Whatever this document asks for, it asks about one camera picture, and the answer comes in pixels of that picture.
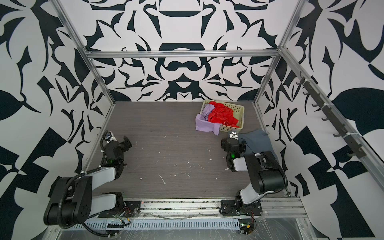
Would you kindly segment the grey t shirt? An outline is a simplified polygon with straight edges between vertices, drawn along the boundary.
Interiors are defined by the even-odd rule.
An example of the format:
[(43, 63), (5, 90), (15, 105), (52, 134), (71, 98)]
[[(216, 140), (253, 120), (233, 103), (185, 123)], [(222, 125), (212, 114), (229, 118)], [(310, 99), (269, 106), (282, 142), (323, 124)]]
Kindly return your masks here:
[(273, 149), (270, 138), (263, 130), (255, 130), (249, 133), (239, 134), (239, 140), (246, 142), (245, 154), (260, 153), (270, 151), (277, 158), (277, 155)]

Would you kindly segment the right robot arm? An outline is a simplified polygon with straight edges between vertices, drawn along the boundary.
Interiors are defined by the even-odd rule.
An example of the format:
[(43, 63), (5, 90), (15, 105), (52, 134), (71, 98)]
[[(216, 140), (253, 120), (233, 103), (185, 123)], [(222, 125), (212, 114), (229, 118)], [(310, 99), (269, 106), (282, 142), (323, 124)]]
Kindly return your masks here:
[(283, 168), (271, 151), (254, 152), (241, 138), (224, 138), (221, 148), (227, 153), (228, 169), (247, 172), (250, 183), (235, 197), (238, 210), (255, 204), (268, 194), (286, 189), (288, 180)]

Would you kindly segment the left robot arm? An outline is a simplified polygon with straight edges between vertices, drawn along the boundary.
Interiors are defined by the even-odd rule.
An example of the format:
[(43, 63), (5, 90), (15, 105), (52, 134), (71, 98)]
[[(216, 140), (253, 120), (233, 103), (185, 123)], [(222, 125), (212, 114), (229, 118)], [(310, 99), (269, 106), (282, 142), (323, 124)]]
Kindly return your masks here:
[(73, 177), (60, 178), (54, 187), (43, 221), (47, 226), (68, 229), (103, 212), (116, 215), (125, 203), (122, 193), (112, 192), (94, 196), (93, 191), (117, 180), (126, 165), (124, 154), (133, 145), (128, 137), (119, 142), (107, 132), (100, 141), (103, 158), (100, 165)]

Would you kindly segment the red t shirt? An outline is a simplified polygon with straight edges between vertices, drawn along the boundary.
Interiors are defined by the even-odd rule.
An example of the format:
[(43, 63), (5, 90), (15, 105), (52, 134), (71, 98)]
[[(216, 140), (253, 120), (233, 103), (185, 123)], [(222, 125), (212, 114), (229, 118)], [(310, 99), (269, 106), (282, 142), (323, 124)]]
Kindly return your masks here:
[(208, 114), (207, 121), (229, 127), (238, 127), (238, 122), (234, 117), (234, 111), (224, 104), (211, 101), (209, 103), (214, 109)]

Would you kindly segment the lilac t shirt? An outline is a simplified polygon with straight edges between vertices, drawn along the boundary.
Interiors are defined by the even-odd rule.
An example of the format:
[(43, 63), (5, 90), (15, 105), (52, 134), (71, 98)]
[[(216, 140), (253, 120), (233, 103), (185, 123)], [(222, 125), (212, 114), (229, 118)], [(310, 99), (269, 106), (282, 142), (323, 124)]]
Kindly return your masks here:
[(214, 105), (205, 104), (200, 114), (197, 114), (195, 118), (196, 131), (200, 132), (212, 132), (216, 136), (219, 135), (221, 124), (212, 123), (208, 121), (209, 114), (215, 109)]

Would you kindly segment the pale green plastic basket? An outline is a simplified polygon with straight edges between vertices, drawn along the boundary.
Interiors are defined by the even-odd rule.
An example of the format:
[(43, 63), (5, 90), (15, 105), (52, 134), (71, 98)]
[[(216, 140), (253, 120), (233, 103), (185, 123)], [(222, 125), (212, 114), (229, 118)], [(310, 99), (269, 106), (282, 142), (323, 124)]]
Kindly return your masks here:
[[(203, 101), (203, 104), (202, 104), (202, 107), (201, 107), (201, 110), (200, 110), (200, 113), (202, 112), (203, 110), (203, 106), (205, 104), (209, 104), (211, 101), (213, 100), (204, 100)], [(217, 103), (221, 103), (221, 104), (224, 104), (225, 106), (229, 107), (230, 109), (232, 109), (234, 111), (234, 117), (239, 120), (238, 122), (238, 127), (229, 127), (229, 126), (224, 126), (224, 125), (221, 125), (220, 127), (220, 132), (229, 132), (231, 131), (232, 129), (237, 129), (239, 132), (244, 128), (244, 120), (245, 120), (245, 107), (244, 106), (241, 106), (241, 105), (237, 105), (237, 104), (232, 104), (232, 103), (225, 103), (225, 102), (220, 102), (220, 101), (214, 101), (214, 102), (217, 102)]]

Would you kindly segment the small electronics board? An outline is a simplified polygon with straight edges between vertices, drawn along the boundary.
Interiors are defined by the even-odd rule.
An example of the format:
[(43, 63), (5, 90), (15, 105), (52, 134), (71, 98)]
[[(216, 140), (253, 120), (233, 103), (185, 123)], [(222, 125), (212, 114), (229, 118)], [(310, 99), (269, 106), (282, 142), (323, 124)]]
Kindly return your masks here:
[(257, 223), (254, 218), (239, 220), (240, 234), (249, 235), (256, 229), (256, 227), (257, 227)]

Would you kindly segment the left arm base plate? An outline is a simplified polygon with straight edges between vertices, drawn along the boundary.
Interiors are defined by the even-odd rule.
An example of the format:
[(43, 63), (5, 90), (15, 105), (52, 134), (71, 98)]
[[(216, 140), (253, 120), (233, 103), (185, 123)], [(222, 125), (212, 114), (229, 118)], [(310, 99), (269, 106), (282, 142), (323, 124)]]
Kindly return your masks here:
[(98, 218), (114, 218), (119, 215), (121, 218), (130, 218), (140, 213), (142, 201), (125, 201), (123, 208), (119, 211), (101, 212)]

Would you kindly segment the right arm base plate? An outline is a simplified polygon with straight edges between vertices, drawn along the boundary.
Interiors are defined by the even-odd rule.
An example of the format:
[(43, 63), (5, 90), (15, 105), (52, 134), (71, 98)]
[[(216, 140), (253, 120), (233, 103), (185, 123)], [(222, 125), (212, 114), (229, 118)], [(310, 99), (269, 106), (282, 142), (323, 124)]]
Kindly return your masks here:
[(255, 202), (250, 205), (244, 205), (237, 200), (221, 200), (219, 213), (224, 217), (235, 216), (254, 216), (262, 215), (263, 209), (260, 202)]

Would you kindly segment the aluminium frame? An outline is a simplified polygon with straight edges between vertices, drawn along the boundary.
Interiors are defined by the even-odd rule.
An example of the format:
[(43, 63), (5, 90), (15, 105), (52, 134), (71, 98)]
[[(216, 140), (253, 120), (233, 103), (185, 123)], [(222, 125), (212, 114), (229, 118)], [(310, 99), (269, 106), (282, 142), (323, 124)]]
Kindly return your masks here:
[[(226, 133), (196, 131), (204, 100), (245, 106), (324, 235), (378, 237), (384, 220), (383, 1), (53, 1), (114, 112), (103, 130), (133, 147), (94, 191), (128, 199), (234, 198)], [(313, 79), (356, 131), (350, 147), (298, 85)]]

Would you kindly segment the black coat hook rail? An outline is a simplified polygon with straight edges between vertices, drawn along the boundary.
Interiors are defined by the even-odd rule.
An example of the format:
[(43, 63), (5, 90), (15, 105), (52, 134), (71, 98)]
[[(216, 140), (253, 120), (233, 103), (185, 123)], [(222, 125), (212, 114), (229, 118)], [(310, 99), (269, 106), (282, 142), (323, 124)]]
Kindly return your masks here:
[(301, 79), (297, 84), (303, 86), (306, 90), (304, 95), (311, 96), (315, 101), (312, 107), (318, 108), (324, 113), (325, 117), (322, 118), (322, 121), (329, 121), (337, 131), (333, 136), (335, 138), (342, 138), (352, 150), (352, 153), (348, 154), (348, 156), (359, 159), (367, 156), (361, 141), (358, 140), (359, 134), (348, 126), (347, 120), (336, 106), (331, 103), (329, 98), (325, 96), (316, 82), (313, 79), (305, 78), (302, 71), (300, 71), (299, 76)]

